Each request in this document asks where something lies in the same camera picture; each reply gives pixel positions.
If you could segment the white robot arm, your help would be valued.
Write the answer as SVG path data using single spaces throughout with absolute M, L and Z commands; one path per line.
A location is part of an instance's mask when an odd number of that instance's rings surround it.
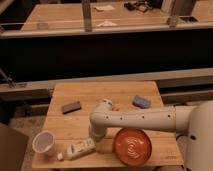
M 187 136 L 185 171 L 213 171 L 213 100 L 198 106 L 113 111 L 108 99 L 90 114 L 90 136 L 100 141 L 108 128 L 135 128 Z

